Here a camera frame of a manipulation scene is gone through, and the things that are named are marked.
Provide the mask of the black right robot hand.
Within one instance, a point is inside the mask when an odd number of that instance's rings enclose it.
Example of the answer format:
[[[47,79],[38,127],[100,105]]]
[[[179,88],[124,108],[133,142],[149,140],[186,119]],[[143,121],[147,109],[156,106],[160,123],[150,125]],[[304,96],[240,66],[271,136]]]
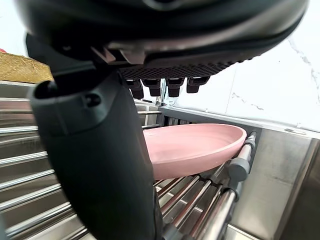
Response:
[[[163,218],[134,103],[172,96],[272,49],[306,0],[17,0],[28,53],[48,64],[30,105],[48,159],[98,240],[160,240]]]

